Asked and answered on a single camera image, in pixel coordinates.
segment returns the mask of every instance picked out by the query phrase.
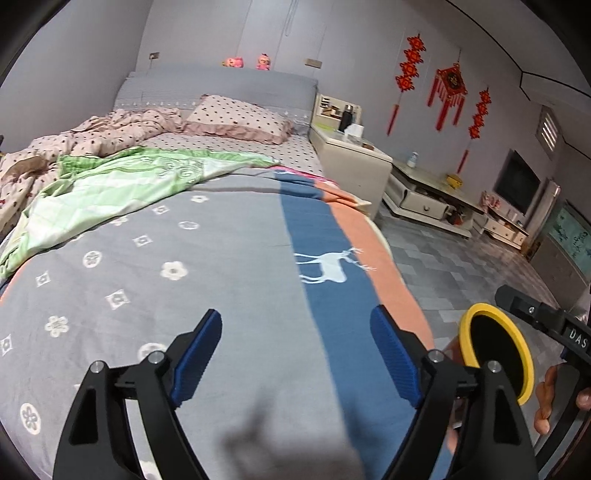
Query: white deer print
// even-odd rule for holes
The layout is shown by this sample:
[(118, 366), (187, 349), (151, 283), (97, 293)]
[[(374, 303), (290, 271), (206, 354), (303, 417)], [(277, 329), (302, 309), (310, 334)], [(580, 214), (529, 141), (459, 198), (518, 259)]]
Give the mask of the white deer print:
[(319, 264), (320, 271), (322, 275), (319, 277), (308, 277), (307, 275), (300, 275), (300, 278), (303, 283), (324, 283), (327, 280), (343, 283), (347, 281), (347, 276), (343, 271), (343, 268), (340, 266), (340, 261), (345, 260), (348, 263), (352, 263), (353, 265), (357, 265), (362, 270), (375, 270), (375, 268), (369, 267), (367, 265), (361, 265), (357, 260), (353, 260), (350, 255), (352, 253), (361, 253), (363, 250), (359, 248), (349, 248), (348, 250), (343, 250), (342, 252), (330, 252), (327, 254), (319, 255), (315, 257), (314, 255), (303, 255), (303, 254), (294, 254), (296, 257), (304, 257), (304, 258), (311, 258), (307, 262), (297, 262), (298, 265), (308, 265), (308, 264)]

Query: wall outlet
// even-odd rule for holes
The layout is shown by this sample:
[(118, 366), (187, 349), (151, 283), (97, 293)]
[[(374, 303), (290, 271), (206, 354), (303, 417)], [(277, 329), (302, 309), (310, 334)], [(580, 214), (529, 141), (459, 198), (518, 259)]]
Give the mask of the wall outlet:
[(320, 60), (306, 59), (306, 65), (308, 65), (308, 67), (314, 67), (315, 69), (322, 68), (322, 62)]

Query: pink comforter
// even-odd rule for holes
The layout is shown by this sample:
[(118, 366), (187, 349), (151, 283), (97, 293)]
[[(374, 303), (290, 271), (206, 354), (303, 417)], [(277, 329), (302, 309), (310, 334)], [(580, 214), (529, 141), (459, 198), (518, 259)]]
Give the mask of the pink comforter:
[(78, 127), (34, 140), (26, 149), (0, 159), (0, 241), (35, 195), (58, 178), (60, 155), (105, 157), (165, 132), (184, 127), (176, 108), (143, 112), (115, 110)]

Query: gray headboard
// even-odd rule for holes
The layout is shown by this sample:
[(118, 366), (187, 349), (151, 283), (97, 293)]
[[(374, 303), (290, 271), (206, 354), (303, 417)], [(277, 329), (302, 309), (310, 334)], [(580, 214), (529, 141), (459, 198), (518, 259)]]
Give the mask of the gray headboard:
[(193, 110), (201, 95), (223, 95), (255, 103), (292, 120), (307, 133), (317, 80), (275, 71), (179, 65), (132, 72), (121, 86), (115, 108), (176, 107)]

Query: yellow ring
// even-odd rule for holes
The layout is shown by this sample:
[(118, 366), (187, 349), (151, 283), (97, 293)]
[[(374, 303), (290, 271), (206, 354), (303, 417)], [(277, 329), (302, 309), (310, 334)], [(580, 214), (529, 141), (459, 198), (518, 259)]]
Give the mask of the yellow ring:
[(523, 335), (511, 319), (498, 308), (487, 303), (476, 303), (462, 316), (462, 319), (460, 320), (459, 338), (460, 350), (462, 351), (464, 363), (469, 367), (480, 368), (478, 360), (476, 359), (476, 353), (474, 352), (474, 346), (472, 345), (472, 337), (470, 335), (470, 324), (472, 323), (472, 319), (478, 315), (490, 317), (501, 325), (517, 347), (523, 366), (523, 388), (517, 397), (517, 402), (519, 405), (523, 405), (529, 400), (534, 391), (534, 362)]

